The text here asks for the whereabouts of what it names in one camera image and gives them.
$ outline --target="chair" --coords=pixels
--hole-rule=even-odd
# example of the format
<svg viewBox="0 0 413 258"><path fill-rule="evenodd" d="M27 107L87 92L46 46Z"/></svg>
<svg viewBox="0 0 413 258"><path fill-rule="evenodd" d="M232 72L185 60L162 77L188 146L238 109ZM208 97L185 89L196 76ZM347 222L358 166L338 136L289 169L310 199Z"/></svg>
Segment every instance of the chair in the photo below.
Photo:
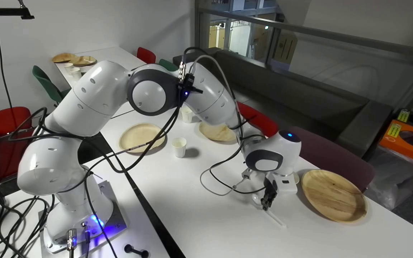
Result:
<svg viewBox="0 0 413 258"><path fill-rule="evenodd" d="M301 127L291 127L289 130L301 139L301 158L305 160L344 176L363 192L373 181L371 166L347 149Z"/></svg>
<svg viewBox="0 0 413 258"><path fill-rule="evenodd" d="M69 90L60 92L50 77L39 67L33 66L33 76L39 80L39 83L44 87L49 97L57 105L67 95Z"/></svg>
<svg viewBox="0 0 413 258"><path fill-rule="evenodd" d="M175 66L175 63L172 63L172 62L169 62L169 60L166 60L166 59L160 59L160 60L159 60L159 64L160 64L162 67L165 67L168 72L175 72L175 70L178 70L178 66Z"/></svg>
<svg viewBox="0 0 413 258"><path fill-rule="evenodd" d="M251 106L236 102L239 113L246 119L248 123L251 123L254 127L259 129L262 135L267 138L274 136L278 133L278 125L261 113L259 110L252 109Z"/></svg>
<svg viewBox="0 0 413 258"><path fill-rule="evenodd" d="M155 63L156 56L149 49L137 47L136 57L143 60L145 63Z"/></svg>
<svg viewBox="0 0 413 258"><path fill-rule="evenodd" d="M30 110L23 106L0 110L0 138L13 132L21 122L30 117ZM27 120L21 129L24 132L18 136L28 136L31 133L31 120ZM18 162L28 142L26 140L0 140L0 182L17 175Z"/></svg>

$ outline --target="table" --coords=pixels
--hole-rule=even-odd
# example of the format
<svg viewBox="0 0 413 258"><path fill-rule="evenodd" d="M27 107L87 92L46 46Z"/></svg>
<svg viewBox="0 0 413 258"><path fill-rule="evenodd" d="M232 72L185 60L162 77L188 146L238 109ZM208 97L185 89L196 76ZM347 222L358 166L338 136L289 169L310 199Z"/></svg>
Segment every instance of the table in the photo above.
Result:
<svg viewBox="0 0 413 258"><path fill-rule="evenodd" d="M113 150L120 150L119 138L127 127L140 122L162 126L168 116L126 113L112 119L102 135ZM265 213L255 208L251 196L219 198L206 192L199 173L236 146L206 140L192 123L178 122L168 138L176 136L188 139L191 158L176 159L166 146L146 156L132 176L186 256L413 256L413 225L367 198L367 215L355 224L341 225L312 212L298 195L278 195L271 213ZM129 165L135 156L126 155L122 160ZM244 168L238 156L216 173L235 183ZM311 168L304 159L297 163L297 170ZM225 191L211 178L206 183ZM254 179L241 189L259 186Z"/></svg>
<svg viewBox="0 0 413 258"><path fill-rule="evenodd" d="M126 70L132 70L135 67L146 64L145 62L139 60L136 56L130 54L129 52L120 49L120 47L107 47L107 49L97 49L97 50L89 50L89 52L80 52L76 53L77 56L93 56L97 62L100 60L110 60L115 63L119 63ZM74 87L79 77L73 76L70 70L66 67L66 63L56 63L56 67L67 82L70 87ZM122 106L115 116L123 115L133 110L129 105Z"/></svg>

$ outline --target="blue light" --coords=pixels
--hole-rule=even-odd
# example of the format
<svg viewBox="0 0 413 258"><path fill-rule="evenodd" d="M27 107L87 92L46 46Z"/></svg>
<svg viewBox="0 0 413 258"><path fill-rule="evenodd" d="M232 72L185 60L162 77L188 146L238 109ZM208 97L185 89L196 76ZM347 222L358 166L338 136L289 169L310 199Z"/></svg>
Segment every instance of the blue light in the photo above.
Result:
<svg viewBox="0 0 413 258"><path fill-rule="evenodd" d="M92 221L97 225L100 224L102 226L104 225L102 219L99 219L97 216L92 215Z"/></svg>

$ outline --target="robotic arm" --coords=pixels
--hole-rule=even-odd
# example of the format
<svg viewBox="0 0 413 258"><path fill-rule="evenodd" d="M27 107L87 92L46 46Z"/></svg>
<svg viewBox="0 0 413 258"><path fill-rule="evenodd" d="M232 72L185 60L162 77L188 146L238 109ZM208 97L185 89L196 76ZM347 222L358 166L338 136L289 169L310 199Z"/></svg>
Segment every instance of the robotic arm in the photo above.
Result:
<svg viewBox="0 0 413 258"><path fill-rule="evenodd" d="M203 66L195 64L193 70L193 74L179 79L178 72L169 73L158 64L148 64L127 74L116 63L99 62L46 117L46 127L54 133L87 138L96 135L126 100L136 112L148 116L185 103L206 123L226 123L239 138L241 117L228 90ZM18 165L20 189L34 195L56 193L59 199L46 225L54 244L64 244L72 229L77 235L99 235L96 224L106 224L113 212L113 203L92 176L86 183L99 218L93 216L86 202L84 188L77 186L86 175L86 168L77 162L79 145L80 140L74 138L37 139L26 149ZM291 133L244 143L248 168L268 173L265 183L269 188L262 199L265 209L277 195L278 185L291 172L294 162L289 160L295 160L298 152L300 142Z"/></svg>

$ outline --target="wooden plate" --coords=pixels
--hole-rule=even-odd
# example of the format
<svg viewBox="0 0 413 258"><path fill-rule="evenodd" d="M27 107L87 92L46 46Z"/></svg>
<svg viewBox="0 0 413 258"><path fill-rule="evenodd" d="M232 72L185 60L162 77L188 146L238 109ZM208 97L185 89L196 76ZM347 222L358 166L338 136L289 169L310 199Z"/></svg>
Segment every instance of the wooden plate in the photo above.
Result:
<svg viewBox="0 0 413 258"><path fill-rule="evenodd" d="M93 56L79 56L70 60L74 66L92 66L96 63Z"/></svg>
<svg viewBox="0 0 413 258"><path fill-rule="evenodd" d="M219 143L235 143L235 133L225 125L212 126L205 122L199 125L199 130L205 138Z"/></svg>
<svg viewBox="0 0 413 258"><path fill-rule="evenodd" d="M325 218L350 222L365 215L361 191L345 178L328 170L310 170L302 178L308 202Z"/></svg>
<svg viewBox="0 0 413 258"><path fill-rule="evenodd" d="M130 149L139 145L143 145L149 140L152 140L158 133L160 132L160 127L150 125L150 123L140 123L136 125L120 136L119 145L122 149ZM158 139L152 146L149 153L153 153L155 150L159 150L163 148L163 143L166 142L166 136ZM139 155L146 149L146 146L140 146L132 150L127 150L127 153Z"/></svg>
<svg viewBox="0 0 413 258"><path fill-rule="evenodd" d="M59 53L54 57L51 57L51 62L53 63L67 63L73 59L77 59L77 56L66 52L66 53Z"/></svg>

